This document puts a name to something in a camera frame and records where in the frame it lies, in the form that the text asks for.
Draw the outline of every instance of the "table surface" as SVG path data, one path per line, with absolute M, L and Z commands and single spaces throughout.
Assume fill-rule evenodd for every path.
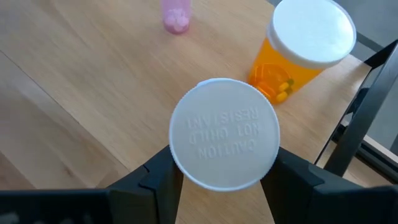
M 171 35 L 159 1 L 0 2 L 0 187 L 104 187 L 168 144 L 183 94 L 245 80 L 273 6 L 193 2 Z M 369 67 L 348 56 L 275 107 L 281 146 L 314 161 Z M 259 184 L 221 194 L 185 179 L 177 223 L 272 223 Z

